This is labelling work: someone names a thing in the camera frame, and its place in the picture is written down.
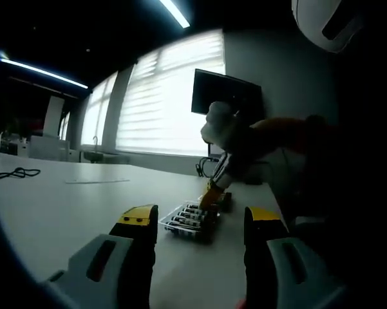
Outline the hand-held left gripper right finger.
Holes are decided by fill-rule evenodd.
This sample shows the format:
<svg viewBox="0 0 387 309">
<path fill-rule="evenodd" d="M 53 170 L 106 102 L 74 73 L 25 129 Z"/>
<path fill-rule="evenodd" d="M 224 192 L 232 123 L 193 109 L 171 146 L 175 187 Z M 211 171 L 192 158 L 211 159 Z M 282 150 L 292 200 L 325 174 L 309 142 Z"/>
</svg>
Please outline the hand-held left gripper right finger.
<svg viewBox="0 0 387 309">
<path fill-rule="evenodd" d="M 259 207 L 244 213 L 244 308 L 344 308 L 347 287 L 324 259 L 291 236 L 280 215 Z"/>
</svg>

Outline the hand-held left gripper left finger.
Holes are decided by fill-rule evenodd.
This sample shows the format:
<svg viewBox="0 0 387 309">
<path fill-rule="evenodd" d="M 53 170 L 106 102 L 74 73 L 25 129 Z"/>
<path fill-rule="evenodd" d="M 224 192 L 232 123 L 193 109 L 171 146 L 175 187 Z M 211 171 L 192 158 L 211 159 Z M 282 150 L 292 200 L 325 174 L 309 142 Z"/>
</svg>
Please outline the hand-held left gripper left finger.
<svg viewBox="0 0 387 309">
<path fill-rule="evenodd" d="M 133 207 L 42 287 L 60 308 L 149 308 L 157 234 L 158 205 Z"/>
</svg>

